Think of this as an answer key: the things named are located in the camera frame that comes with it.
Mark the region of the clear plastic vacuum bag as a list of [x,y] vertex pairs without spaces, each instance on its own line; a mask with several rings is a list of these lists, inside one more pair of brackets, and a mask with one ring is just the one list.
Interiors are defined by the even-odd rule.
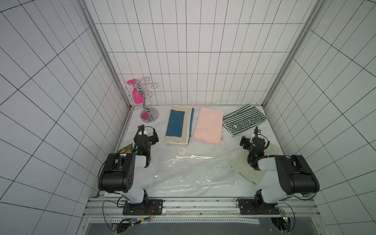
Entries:
[[[240,153],[239,138],[223,134],[220,145],[192,140],[187,145],[161,143],[152,148],[150,191],[163,196],[235,196],[239,178],[231,168]],[[179,155],[177,150],[185,148]]]

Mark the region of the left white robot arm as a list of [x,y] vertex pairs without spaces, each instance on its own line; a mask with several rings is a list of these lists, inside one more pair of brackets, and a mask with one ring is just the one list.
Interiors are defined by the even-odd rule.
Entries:
[[158,141],[155,128],[151,136],[146,133],[147,126],[140,125],[134,137],[132,150],[126,153],[110,153],[98,176],[98,188],[107,193],[121,195],[130,204],[148,205],[146,190],[133,185],[135,169],[147,168],[151,163],[151,146]]

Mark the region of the pink towel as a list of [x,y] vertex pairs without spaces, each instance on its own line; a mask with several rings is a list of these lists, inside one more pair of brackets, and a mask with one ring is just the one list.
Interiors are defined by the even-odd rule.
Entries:
[[220,145],[223,117],[223,110],[202,107],[193,137],[196,140]]

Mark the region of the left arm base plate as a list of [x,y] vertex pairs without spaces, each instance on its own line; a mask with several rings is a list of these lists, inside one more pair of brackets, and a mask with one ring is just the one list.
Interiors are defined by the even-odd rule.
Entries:
[[126,216],[161,215],[163,202],[161,199],[148,199],[139,204],[126,203],[122,214]]

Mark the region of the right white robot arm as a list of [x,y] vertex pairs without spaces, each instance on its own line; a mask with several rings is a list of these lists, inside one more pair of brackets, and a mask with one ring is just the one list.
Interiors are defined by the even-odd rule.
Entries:
[[254,136],[242,136],[240,146],[248,151],[247,163],[255,171],[275,171],[278,182],[269,188],[258,190],[256,204],[277,204],[295,194],[315,196],[320,189],[319,181],[302,155],[266,155],[270,141],[260,137],[255,127]]

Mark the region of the blue and cream towel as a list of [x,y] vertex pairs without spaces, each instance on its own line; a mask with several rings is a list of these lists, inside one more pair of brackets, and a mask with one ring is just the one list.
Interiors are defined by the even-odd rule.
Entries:
[[192,136],[194,108],[172,105],[166,134],[166,144],[188,145]]

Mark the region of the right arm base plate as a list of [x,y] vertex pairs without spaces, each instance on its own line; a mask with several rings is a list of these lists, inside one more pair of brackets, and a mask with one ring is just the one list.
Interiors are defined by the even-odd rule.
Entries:
[[236,205],[241,215],[278,215],[280,214],[276,204],[267,204],[254,199],[238,198]]

